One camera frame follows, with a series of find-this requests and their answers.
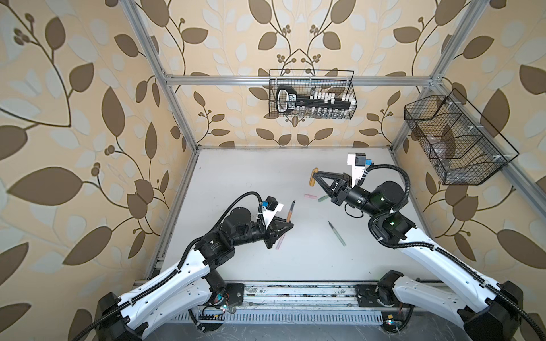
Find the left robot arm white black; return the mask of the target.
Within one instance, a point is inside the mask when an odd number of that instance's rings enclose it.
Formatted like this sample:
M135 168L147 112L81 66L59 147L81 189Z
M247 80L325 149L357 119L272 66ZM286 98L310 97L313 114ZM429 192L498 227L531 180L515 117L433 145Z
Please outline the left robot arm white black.
M226 283L218 267L237 246L264 242L272 249L294 225L277 216L283 205L274 197L242 194L203 236L189 242L180 260L125 294L99 300L95 320L74 340L95 332L98 340L145 340L176 315L201 305L223 305Z

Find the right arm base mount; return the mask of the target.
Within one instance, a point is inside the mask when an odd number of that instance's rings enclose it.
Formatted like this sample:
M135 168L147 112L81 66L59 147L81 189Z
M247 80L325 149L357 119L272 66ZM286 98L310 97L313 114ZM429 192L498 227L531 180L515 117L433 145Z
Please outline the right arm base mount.
M400 310L409 308L410 305L401 303L395 297L388 303L381 301L379 289L376 284L358 284L355 286L355 297L359 308L387 308L391 310Z

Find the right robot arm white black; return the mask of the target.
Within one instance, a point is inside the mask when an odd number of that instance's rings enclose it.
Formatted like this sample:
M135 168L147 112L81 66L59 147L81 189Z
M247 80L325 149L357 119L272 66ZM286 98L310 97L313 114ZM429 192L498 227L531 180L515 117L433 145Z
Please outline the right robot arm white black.
M369 215L368 229L379 244L397 249L422 264L446 284L451 293L418 284L401 272L385 275L388 291L401 303L423 308L465 331L472 340L511 340L526 322L539 340L545 331L523 310L523 292L511 281L503 284L476 271L468 264L439 246L401 214L408 203L411 182L398 166L378 164L363 169L363 174L388 169L401 175L400 186L387 181L370 192L346 173L315 171L314 181L336 205L345 204Z

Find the brown pen cap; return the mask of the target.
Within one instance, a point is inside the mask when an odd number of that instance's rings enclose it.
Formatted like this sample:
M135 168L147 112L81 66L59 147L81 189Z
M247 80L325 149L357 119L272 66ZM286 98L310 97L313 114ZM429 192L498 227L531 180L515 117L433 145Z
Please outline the brown pen cap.
M315 175L318 173L319 169L318 168L315 168L312 170L311 172L311 176L310 176L310 179L309 179L309 185L311 187L314 187L315 186L315 183L316 183L316 179L315 179Z

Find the brown fountain pen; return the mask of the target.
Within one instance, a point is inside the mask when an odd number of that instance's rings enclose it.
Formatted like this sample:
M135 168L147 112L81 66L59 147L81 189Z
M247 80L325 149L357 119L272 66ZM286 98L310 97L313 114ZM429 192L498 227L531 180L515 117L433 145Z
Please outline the brown fountain pen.
M289 207L289 211L288 211L288 213L287 213L287 218L286 218L286 221L287 221L288 223L291 222L291 217L292 217L292 214L293 214L293 211L294 211L295 203L296 203L296 200L293 200L293 201L291 202L290 207Z

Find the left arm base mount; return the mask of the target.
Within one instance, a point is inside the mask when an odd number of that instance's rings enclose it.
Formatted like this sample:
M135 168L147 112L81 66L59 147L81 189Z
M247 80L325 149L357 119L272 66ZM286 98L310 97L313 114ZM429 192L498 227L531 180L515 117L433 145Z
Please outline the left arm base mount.
M239 306L243 304L245 285L239 282L227 282L223 287L210 291L210 294L210 298L199 306Z

